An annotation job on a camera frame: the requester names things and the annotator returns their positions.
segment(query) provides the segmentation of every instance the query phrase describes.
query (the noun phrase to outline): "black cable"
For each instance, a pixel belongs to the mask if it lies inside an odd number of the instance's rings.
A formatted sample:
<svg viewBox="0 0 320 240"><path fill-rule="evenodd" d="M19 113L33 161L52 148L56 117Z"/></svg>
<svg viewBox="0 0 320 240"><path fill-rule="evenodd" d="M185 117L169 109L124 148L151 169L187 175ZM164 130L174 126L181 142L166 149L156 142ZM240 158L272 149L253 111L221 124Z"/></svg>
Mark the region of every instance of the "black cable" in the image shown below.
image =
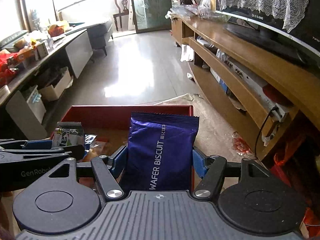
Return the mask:
<svg viewBox="0 0 320 240"><path fill-rule="evenodd" d="M256 31L258 30L258 29L256 29L255 27L253 27L250 23L248 23L246 20L244 20L251 28L254 28Z"/></svg>
<svg viewBox="0 0 320 240"><path fill-rule="evenodd" d="M277 106L274 106L274 107L270 110L270 112L268 113L267 117L265 118L265 120L264 120L264 122L263 122L263 124L262 124L262 126L261 126L261 128L260 128L260 130L259 130L259 133L258 133L257 139L256 139L256 143L255 143L255 145L254 145L254 154L255 154L255 156L257 156L256 149L257 149L257 143L258 143L258 140L259 140L259 135L260 135L260 133L261 133L264 125L266 124L269 116L271 115L272 111L276 111L276 110L278 110L278 109L279 109L279 108L278 108Z"/></svg>

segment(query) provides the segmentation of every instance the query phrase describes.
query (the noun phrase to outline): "glass door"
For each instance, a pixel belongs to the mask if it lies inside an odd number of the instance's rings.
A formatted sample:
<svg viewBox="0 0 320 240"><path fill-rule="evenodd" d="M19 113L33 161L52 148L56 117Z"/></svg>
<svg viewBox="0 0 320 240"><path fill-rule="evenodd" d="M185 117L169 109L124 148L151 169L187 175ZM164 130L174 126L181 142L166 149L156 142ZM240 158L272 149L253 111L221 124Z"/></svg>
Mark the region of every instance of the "glass door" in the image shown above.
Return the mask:
<svg viewBox="0 0 320 240"><path fill-rule="evenodd" d="M171 0L132 0L137 33L171 28L164 16L171 8Z"/></svg>

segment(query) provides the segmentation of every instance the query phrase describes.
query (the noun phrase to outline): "purple snack bag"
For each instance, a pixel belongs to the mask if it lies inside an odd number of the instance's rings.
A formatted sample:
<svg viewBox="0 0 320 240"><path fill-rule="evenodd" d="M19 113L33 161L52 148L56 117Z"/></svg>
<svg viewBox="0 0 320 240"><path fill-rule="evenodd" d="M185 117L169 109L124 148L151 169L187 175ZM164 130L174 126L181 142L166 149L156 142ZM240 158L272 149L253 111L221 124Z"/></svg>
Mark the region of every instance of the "purple snack bag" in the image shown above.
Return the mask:
<svg viewBox="0 0 320 240"><path fill-rule="evenodd" d="M122 189L190 190L192 146L199 117L175 114L132 113L128 160Z"/></svg>

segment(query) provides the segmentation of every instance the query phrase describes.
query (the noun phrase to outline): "wooden tv cabinet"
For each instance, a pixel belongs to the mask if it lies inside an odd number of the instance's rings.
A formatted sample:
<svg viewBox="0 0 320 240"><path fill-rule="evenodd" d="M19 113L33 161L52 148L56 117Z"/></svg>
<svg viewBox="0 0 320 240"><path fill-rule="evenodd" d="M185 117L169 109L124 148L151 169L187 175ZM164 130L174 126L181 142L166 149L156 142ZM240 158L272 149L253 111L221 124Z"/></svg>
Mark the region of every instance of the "wooden tv cabinet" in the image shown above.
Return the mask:
<svg viewBox="0 0 320 240"><path fill-rule="evenodd" d="M253 150L257 134L268 114L257 94L224 62L196 41L201 36L209 43L249 68L286 96L293 105L283 123L269 117L262 129L269 135L278 125L275 137L267 147L261 136L257 144L257 157L264 160L272 157L283 146L292 131L309 123L320 130L320 79L305 69L294 65L262 48L244 41L223 29L223 22L209 21L198 17L185 18L173 15L172 36L178 44L188 44L195 51L190 68L196 83L205 98L244 138ZM203 69L205 61L226 83L247 112L237 110L217 83L210 71Z"/></svg>

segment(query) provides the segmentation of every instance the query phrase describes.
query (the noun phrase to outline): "circular pad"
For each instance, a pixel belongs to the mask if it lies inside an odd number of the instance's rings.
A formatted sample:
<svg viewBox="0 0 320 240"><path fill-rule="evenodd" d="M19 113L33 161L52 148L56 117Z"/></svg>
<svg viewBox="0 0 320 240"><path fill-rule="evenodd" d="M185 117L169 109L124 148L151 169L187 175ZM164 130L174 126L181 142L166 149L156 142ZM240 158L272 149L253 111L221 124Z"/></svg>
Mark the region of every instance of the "circular pad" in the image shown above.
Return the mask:
<svg viewBox="0 0 320 240"><path fill-rule="evenodd" d="M73 202L73 197L63 191L49 191L41 194L36 199L36 206L45 212L59 212L70 207Z"/></svg>
<svg viewBox="0 0 320 240"><path fill-rule="evenodd" d="M98 195L76 179L43 176L15 198L12 209L20 228L58 235L91 222L101 204Z"/></svg>
<svg viewBox="0 0 320 240"><path fill-rule="evenodd" d="M227 188L218 207L236 228L259 235L298 228L306 208L298 193L274 178L249 178Z"/></svg>

